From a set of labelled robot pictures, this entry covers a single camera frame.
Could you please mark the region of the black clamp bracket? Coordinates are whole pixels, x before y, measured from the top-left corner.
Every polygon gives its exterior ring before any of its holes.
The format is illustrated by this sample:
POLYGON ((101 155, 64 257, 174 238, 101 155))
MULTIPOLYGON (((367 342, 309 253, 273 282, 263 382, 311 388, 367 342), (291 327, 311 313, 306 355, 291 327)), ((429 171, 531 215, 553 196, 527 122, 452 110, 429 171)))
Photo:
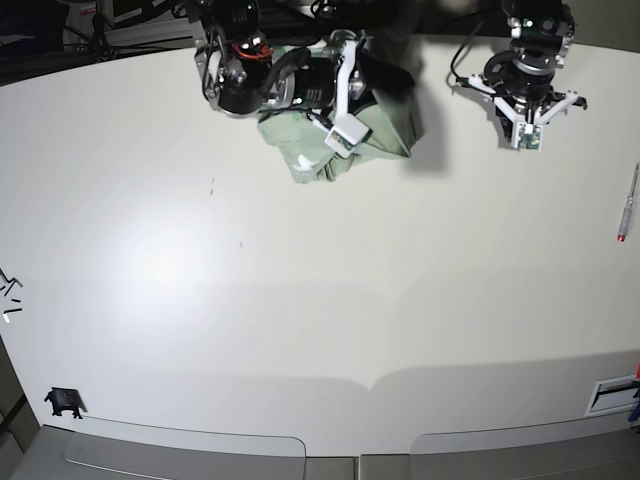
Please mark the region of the black clamp bracket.
POLYGON ((44 398, 52 408, 52 415, 61 417, 65 411, 70 411, 74 419, 82 419, 82 411, 87 409, 76 389, 52 387, 44 398))

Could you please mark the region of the light green T-shirt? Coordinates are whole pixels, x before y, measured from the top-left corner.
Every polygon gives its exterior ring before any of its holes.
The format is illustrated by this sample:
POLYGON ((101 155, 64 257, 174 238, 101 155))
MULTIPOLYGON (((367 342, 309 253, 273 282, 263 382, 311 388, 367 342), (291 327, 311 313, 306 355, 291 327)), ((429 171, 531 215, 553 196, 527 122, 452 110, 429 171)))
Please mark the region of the light green T-shirt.
POLYGON ((423 129, 407 45, 336 31, 322 48, 277 56, 257 127, 295 182, 332 182, 371 160, 410 158, 423 129))

